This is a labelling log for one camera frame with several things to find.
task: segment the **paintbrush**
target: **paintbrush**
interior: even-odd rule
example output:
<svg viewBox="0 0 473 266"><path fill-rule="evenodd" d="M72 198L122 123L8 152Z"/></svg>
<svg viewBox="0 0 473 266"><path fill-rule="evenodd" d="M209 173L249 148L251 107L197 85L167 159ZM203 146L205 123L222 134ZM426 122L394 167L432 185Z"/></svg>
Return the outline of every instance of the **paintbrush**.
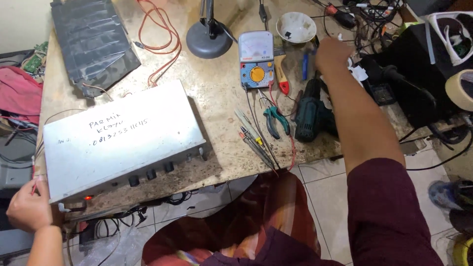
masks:
<svg viewBox="0 0 473 266"><path fill-rule="evenodd" d="M282 70L282 60L286 58L286 52L282 45L282 39L280 36L274 36L274 69L276 70L276 78L278 79L279 89L285 95L289 94L289 82L284 75Z"/></svg>

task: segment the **sleeve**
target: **sleeve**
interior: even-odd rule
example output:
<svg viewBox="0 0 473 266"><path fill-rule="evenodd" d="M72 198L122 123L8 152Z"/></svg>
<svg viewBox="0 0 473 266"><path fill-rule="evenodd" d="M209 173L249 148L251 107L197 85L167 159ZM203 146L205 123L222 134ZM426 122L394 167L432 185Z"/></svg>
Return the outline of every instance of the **sleeve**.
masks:
<svg viewBox="0 0 473 266"><path fill-rule="evenodd" d="M347 183L355 266L443 265L402 164L386 158L368 160L349 173Z"/></svg>

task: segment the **pliers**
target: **pliers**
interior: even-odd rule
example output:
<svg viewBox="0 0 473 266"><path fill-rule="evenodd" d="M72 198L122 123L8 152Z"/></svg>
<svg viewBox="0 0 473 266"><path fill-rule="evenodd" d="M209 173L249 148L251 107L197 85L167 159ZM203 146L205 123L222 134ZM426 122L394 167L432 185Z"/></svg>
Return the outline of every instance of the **pliers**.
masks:
<svg viewBox="0 0 473 266"><path fill-rule="evenodd" d="M266 110L263 112L263 115L266 117L266 127L268 128L269 134L275 139L280 139L279 134L276 132L273 126L272 118L276 118L284 128L284 133L289 135L289 123L286 118L278 112L278 108L273 106L271 101L263 94L263 92L258 89L260 94L260 100L263 99L263 103L266 106Z"/></svg>

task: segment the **white bowl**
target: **white bowl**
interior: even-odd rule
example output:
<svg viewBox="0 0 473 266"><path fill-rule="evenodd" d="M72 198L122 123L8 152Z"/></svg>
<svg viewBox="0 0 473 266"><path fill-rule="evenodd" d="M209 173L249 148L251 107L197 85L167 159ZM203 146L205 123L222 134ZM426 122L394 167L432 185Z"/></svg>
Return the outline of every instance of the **white bowl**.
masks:
<svg viewBox="0 0 473 266"><path fill-rule="evenodd" d="M308 15L289 12L278 19L276 30L283 40L294 44L303 44L315 37L317 26Z"/></svg>

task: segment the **masking tape roll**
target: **masking tape roll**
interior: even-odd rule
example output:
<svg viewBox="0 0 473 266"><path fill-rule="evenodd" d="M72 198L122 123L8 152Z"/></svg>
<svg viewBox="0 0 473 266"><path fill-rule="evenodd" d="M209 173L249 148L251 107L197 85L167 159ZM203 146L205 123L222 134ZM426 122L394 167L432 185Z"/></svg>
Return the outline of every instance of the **masking tape roll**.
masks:
<svg viewBox="0 0 473 266"><path fill-rule="evenodd" d="M463 110L473 112L473 69L466 69L450 77L445 91L454 104Z"/></svg>

